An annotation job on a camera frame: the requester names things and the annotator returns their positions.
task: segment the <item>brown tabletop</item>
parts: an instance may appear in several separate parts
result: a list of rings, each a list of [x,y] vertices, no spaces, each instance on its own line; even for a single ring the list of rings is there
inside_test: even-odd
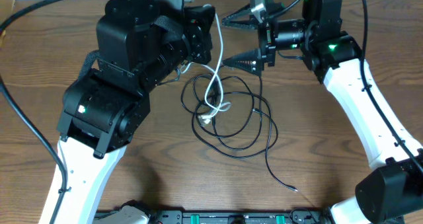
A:
[[[220,18],[249,0],[196,0],[210,3]],[[292,0],[281,0],[288,4]],[[86,54],[97,49],[95,26],[107,0],[69,0],[50,5],[19,19],[8,29],[0,50],[0,72],[11,94],[48,140],[55,144],[57,122],[65,89],[77,78]],[[21,9],[33,1],[18,1]],[[423,141],[423,0],[368,0],[367,60],[379,88],[407,130]],[[283,19],[299,18],[301,6]],[[360,0],[344,0],[343,29],[362,43]],[[215,66],[219,40],[212,31]],[[224,57],[257,47],[255,32],[223,29]],[[299,51],[287,52],[287,55]],[[128,200],[142,200],[152,208],[186,210],[283,210],[326,207],[354,195],[356,184],[370,169],[357,134],[337,101],[300,61],[277,58],[263,73],[263,95],[270,101],[280,138],[270,152],[274,173],[295,193],[281,187],[268,173],[264,155],[233,160],[195,138],[191,115],[180,105],[180,92],[189,78],[204,73],[194,66],[180,82],[157,87],[151,93],[151,113],[135,133],[125,156],[113,172],[100,209],[113,209]],[[258,79],[222,69],[222,76],[238,75],[258,92]],[[203,81],[199,87],[205,87]],[[244,88],[228,81],[225,90]],[[191,87],[186,94],[193,108]],[[218,130],[240,128],[250,109],[247,96],[228,96],[233,106],[219,115]],[[54,162],[40,142],[0,96],[0,223],[37,223],[54,173]],[[258,129],[258,116],[247,129],[228,139],[246,145]],[[218,145],[216,139],[210,142]],[[262,149],[258,143],[245,151]],[[422,212],[407,215],[421,223]]]

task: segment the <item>power cord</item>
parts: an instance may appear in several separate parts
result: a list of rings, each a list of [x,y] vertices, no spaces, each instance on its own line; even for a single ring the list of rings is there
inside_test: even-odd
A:
[[[298,191],[297,190],[297,188],[295,188],[294,186],[291,186],[291,185],[288,185],[288,184],[285,184],[285,183],[283,183],[279,178],[277,178],[274,174],[273,174],[273,172],[272,172],[272,170],[271,170],[271,168],[270,168],[270,165],[269,165],[269,163],[268,163],[268,150],[270,149],[270,148],[272,148],[274,145],[275,145],[275,143],[276,143],[276,141],[278,140],[278,136],[279,136],[279,131],[278,131],[278,127],[276,126],[276,124],[275,124],[275,122],[273,121],[273,119],[272,119],[272,114],[271,114],[271,110],[270,110],[270,105],[269,105],[269,102],[265,99],[265,98],[263,98],[262,97],[262,92],[263,92],[263,83],[262,83],[262,79],[261,79],[261,77],[259,77],[259,79],[260,79],[260,93],[259,94],[254,94],[251,90],[250,90],[250,88],[249,88],[249,86],[245,83],[245,81],[243,81],[240,77],[238,77],[238,76],[228,76],[228,77],[225,77],[225,78],[222,78],[221,79],[221,81],[225,81],[225,80],[227,80],[227,79],[237,79],[237,80],[239,80],[240,82],[242,82],[242,84],[244,84],[244,86],[245,86],[245,88],[248,90],[248,92],[244,92],[244,91],[234,91],[234,92],[225,92],[223,95],[227,95],[227,94],[243,94],[243,95],[249,95],[249,96],[251,96],[251,102],[252,102],[252,105],[251,105],[251,110],[250,110],[250,113],[249,113],[249,115],[248,115],[248,117],[247,117],[247,120],[246,120],[246,122],[244,123],[244,125],[242,126],[242,128],[240,129],[240,130],[238,130],[238,131],[236,131],[235,133],[233,133],[233,134],[229,134],[229,135],[221,135],[221,134],[218,134],[218,132],[217,132],[217,129],[216,129],[216,120],[217,120],[217,118],[214,116],[213,118],[212,118],[212,126],[213,126],[213,133],[212,132],[210,132],[210,131],[208,131],[205,127],[203,127],[202,126],[202,123],[201,123],[201,121],[200,121],[200,119],[199,119],[199,115],[201,115],[202,113],[200,113],[200,112],[198,112],[198,110],[200,109],[200,107],[202,107],[202,106],[208,106],[206,103],[205,103],[205,99],[204,100],[200,100],[199,98],[198,98],[198,95],[197,95],[197,92],[196,92],[196,81],[198,80],[198,79],[200,79],[200,78],[203,78],[203,79],[209,79],[209,80],[211,80],[212,79],[212,76],[211,75],[198,75],[198,76],[195,76],[195,77],[193,77],[193,78],[191,78],[188,82],[186,82],[186,84],[185,84],[185,86],[184,86],[184,88],[182,89],[182,92],[181,92],[181,95],[180,95],[180,102],[181,102],[181,104],[182,104],[182,107],[183,108],[185,108],[185,110],[187,111],[187,112],[189,112],[189,113],[191,113],[192,114],[192,119],[191,119],[191,128],[192,128],[192,131],[194,132],[194,135],[202,142],[202,143],[204,143],[204,144],[206,144],[208,147],[210,147],[210,148],[212,148],[212,149],[214,149],[215,151],[217,151],[219,154],[221,154],[221,155],[224,155],[224,156],[226,156],[226,157],[229,157],[229,158],[232,158],[232,159],[246,159],[246,158],[251,158],[251,157],[255,157],[255,156],[257,156],[257,155],[259,155],[259,154],[261,154],[261,153],[265,153],[265,160],[266,160],[266,166],[267,166],[267,169],[268,169],[268,171],[269,171],[269,173],[272,175],[272,177],[276,180],[276,181],[278,181],[282,186],[284,186],[284,187],[286,187],[286,188],[288,188],[288,189],[290,189],[290,190],[293,190],[293,191]],[[190,110],[189,108],[187,108],[186,107],[186,105],[185,105],[185,102],[184,102],[184,94],[185,94],[185,90],[186,90],[186,88],[187,88],[187,86],[190,84],[190,83],[192,83],[192,88],[193,88],[193,93],[194,93],[194,96],[195,96],[195,98],[196,98],[196,100],[198,101],[198,104],[197,104],[197,106],[195,107],[195,109],[194,110]],[[215,102],[216,100],[217,100],[217,97],[218,96],[222,96],[222,94],[213,94],[213,95],[209,95],[209,97],[207,97],[206,99],[211,99],[211,101],[212,101],[212,103],[213,102]],[[255,108],[254,107],[254,104],[255,104],[255,99],[258,99],[258,109],[257,108]],[[264,102],[265,103],[265,105],[266,105],[266,107],[267,107],[267,109],[268,109],[268,114],[265,114],[265,113],[263,113],[263,111],[262,111],[262,102]],[[235,135],[237,135],[237,134],[239,134],[239,133],[241,133],[245,128],[246,128],[246,126],[248,125],[248,123],[250,122],[250,119],[251,119],[251,116],[252,116],[252,113],[253,112],[255,112],[255,113],[258,113],[259,114],[259,116],[260,116],[260,123],[259,123],[259,127],[258,127],[258,133],[257,133],[257,136],[254,138],[254,140],[249,144],[249,145],[247,145],[247,146],[245,146],[245,147],[242,147],[242,148],[236,148],[236,147],[231,147],[231,146],[228,146],[227,144],[225,144],[224,142],[223,142],[223,140],[222,139],[224,139],[224,138],[229,138],[229,137],[234,137]],[[215,145],[213,145],[213,144],[211,144],[210,142],[208,142],[208,141],[206,141],[198,132],[197,132],[197,130],[196,130],[196,127],[195,127],[195,122],[194,122],[194,120],[196,120],[197,121],[197,124],[199,125],[199,127],[204,131],[204,132],[206,132],[208,135],[210,135],[210,136],[212,136],[212,137],[215,137],[215,138],[217,138],[217,140],[220,142],[220,144],[222,145],[222,146],[224,146],[225,148],[227,148],[227,149],[230,149],[230,150],[233,150],[233,151],[245,151],[245,150],[247,150],[248,148],[250,148],[250,147],[252,147],[255,143],[256,143],[256,141],[257,141],[257,139],[258,139],[258,137],[260,136],[260,134],[261,134],[261,131],[262,131],[262,117],[263,116],[265,116],[265,117],[267,117],[268,119],[269,119],[269,134],[268,134],[268,140],[267,140],[267,144],[266,144],[266,148],[265,149],[262,149],[261,151],[259,151],[259,152],[256,152],[256,153],[253,153],[253,154],[251,154],[251,155],[244,155],[244,156],[236,156],[236,155],[230,155],[230,154],[228,154],[228,153],[225,153],[225,152],[223,152],[221,149],[219,149],[219,148],[217,148]],[[273,143],[272,144],[270,144],[270,141],[271,141],[271,138],[272,138],[272,126],[274,126],[275,127],[275,131],[276,131],[276,136],[275,136],[275,138],[274,138],[274,141],[273,141]]]
[[[364,11],[364,35],[363,35],[363,47],[362,47],[362,56],[360,58],[360,74],[362,76],[363,81],[363,92],[366,91],[369,95],[369,98],[371,100],[371,103],[373,103],[374,107],[376,108],[377,112],[381,116],[382,120],[385,122],[386,126],[388,127],[389,131],[392,133],[393,137],[397,142],[395,143],[396,146],[401,146],[401,148],[404,150],[404,152],[410,157],[410,160],[417,166],[417,169],[423,174],[423,167],[422,165],[417,161],[416,157],[411,153],[411,151],[408,149],[408,147],[404,144],[405,141],[403,141],[398,133],[395,131],[392,124],[389,122],[386,115],[383,113],[382,109],[378,105],[377,101],[375,100],[375,97],[371,93],[371,85],[367,83],[367,79],[365,78],[365,72],[364,72],[364,61],[365,61],[365,51],[367,49],[367,35],[369,30],[369,16],[367,12],[367,1],[362,0],[363,2],[363,11]]]
[[[282,15],[284,15],[285,13],[287,13],[289,10],[291,10],[294,6],[296,6],[301,0],[295,0],[294,2],[292,2],[288,7],[286,7],[285,9],[282,9],[281,11],[275,12],[273,14],[271,14],[269,16],[270,20],[273,20],[277,17],[280,17]]]
[[[208,97],[208,95],[210,93],[210,89],[211,89],[214,81],[218,78],[218,75],[217,74],[219,73],[219,68],[220,68],[220,65],[221,65],[221,62],[222,62],[222,57],[223,57],[223,38],[222,38],[222,31],[220,29],[219,17],[217,15],[217,13],[215,14],[215,18],[216,18],[217,31],[219,32],[219,39],[220,39],[220,55],[219,55],[219,59],[217,61],[216,69],[215,70],[212,70],[212,69],[208,68],[209,70],[211,70],[211,72],[213,72],[213,77],[211,78],[210,83],[207,86],[206,92],[204,94],[204,101],[206,102],[206,104],[210,108],[213,108],[213,111],[212,111],[211,114],[202,115],[203,116],[203,119],[208,119],[208,120],[211,119],[211,118],[213,118],[214,116],[216,116],[216,114],[218,112],[224,112],[224,111],[228,110],[229,107],[230,107],[230,103],[227,103],[226,102],[225,104],[223,104],[223,95],[220,96],[219,105],[217,107],[214,107],[213,105],[211,105],[208,102],[208,100],[207,100],[207,97]],[[223,92],[223,86],[221,84],[220,79],[217,79],[217,82],[219,83],[219,88],[220,88],[221,94],[224,94],[224,92]],[[222,106],[226,106],[227,109],[226,110],[222,110],[221,109]]]
[[[284,58],[284,59],[297,59],[297,60],[304,60],[303,56],[284,56],[282,55],[282,53],[280,53],[280,51],[278,51],[278,54],[280,57]]]
[[[10,16],[6,21],[4,21],[0,25],[0,34],[3,33],[3,31],[10,25],[12,22],[16,21],[17,19],[21,18],[22,16],[39,9],[41,7],[50,5],[52,3],[56,3],[62,0],[43,0],[38,3],[35,3],[25,9],[20,10],[19,12],[13,14]],[[10,104],[12,109],[19,115],[19,117],[22,119],[22,121],[29,127],[29,129],[34,133],[34,135],[41,141],[43,146],[47,149],[48,153],[53,157],[54,161],[58,165],[60,172],[61,172],[61,188],[59,190],[59,198],[56,202],[56,206],[54,208],[52,218],[50,219],[50,223],[54,224],[54,221],[56,220],[56,217],[58,215],[60,205],[63,201],[63,198],[65,196],[65,193],[68,191],[67,189],[67,171],[65,166],[63,165],[62,161],[60,160],[58,154],[54,151],[53,147],[50,145],[50,143],[47,141],[47,139],[42,135],[39,129],[29,120],[29,118],[25,115],[25,113],[19,108],[18,104],[13,100],[13,97],[8,92],[6,85],[4,84],[1,75],[0,75],[0,91],[3,93],[3,96],[5,97],[6,101]]]

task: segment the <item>cable end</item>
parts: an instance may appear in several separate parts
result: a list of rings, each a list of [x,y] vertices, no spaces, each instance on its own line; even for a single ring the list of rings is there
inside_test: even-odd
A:
[[[290,190],[292,190],[294,192],[298,192],[298,189],[294,186],[287,186],[286,188],[289,188]]]

